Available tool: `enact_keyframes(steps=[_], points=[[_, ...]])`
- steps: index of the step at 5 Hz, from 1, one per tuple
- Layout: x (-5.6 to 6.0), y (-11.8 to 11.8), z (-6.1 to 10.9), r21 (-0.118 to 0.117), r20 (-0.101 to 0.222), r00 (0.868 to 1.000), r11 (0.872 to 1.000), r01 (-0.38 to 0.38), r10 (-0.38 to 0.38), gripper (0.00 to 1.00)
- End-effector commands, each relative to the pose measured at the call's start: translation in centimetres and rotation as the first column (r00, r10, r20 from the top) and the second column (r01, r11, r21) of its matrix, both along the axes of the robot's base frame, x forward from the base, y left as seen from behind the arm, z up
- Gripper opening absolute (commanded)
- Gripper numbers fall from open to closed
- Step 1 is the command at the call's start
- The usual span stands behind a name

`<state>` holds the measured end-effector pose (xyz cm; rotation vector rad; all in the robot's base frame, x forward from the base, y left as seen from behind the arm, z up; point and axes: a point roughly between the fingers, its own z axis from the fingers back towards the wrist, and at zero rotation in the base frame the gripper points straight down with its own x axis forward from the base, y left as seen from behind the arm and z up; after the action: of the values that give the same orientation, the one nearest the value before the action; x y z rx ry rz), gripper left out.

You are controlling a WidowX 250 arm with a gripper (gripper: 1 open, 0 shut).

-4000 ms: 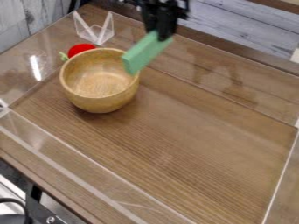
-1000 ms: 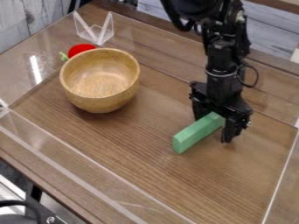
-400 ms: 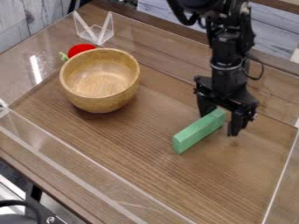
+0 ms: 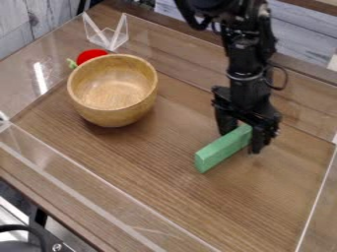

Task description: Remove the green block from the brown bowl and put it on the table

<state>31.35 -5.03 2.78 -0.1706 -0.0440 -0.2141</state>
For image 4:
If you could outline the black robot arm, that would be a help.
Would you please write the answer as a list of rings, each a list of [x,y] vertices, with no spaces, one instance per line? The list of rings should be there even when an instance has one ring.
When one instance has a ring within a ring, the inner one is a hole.
[[[228,57],[227,87],[212,88],[216,121],[223,135],[241,122],[253,128],[252,152],[259,154],[277,137],[283,114],[271,102],[276,85],[272,62],[277,38],[268,0],[174,0],[186,23],[221,36]]]

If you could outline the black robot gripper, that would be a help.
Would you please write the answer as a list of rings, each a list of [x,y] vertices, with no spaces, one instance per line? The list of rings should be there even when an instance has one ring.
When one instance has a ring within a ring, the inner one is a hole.
[[[273,75],[253,76],[229,74],[229,86],[213,86],[215,116],[221,136],[239,127],[243,121],[253,127],[252,153],[260,154],[277,137],[281,112],[271,102]]]

